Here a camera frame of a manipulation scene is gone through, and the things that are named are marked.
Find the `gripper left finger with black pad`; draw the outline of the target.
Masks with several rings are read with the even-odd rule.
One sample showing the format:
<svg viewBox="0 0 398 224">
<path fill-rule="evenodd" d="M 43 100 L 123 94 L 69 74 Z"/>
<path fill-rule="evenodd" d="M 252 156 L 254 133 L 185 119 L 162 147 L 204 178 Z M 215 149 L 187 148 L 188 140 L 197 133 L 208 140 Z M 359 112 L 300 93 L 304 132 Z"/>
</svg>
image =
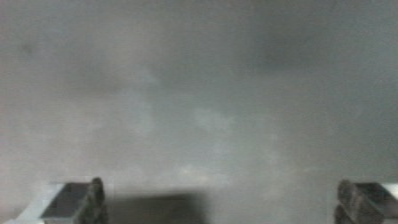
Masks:
<svg viewBox="0 0 398 224">
<path fill-rule="evenodd" d="M 28 224 L 108 224 L 101 178 L 89 182 L 53 182 L 20 214 Z"/>
</svg>

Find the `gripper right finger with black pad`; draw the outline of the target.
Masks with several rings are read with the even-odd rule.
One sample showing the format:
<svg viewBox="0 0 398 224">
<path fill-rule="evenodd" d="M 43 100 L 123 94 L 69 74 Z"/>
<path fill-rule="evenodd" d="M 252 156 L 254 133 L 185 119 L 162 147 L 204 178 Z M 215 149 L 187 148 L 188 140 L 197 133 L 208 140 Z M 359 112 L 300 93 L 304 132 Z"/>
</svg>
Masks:
<svg viewBox="0 0 398 224">
<path fill-rule="evenodd" d="M 398 183 L 339 182 L 334 224 L 398 224 Z"/>
</svg>

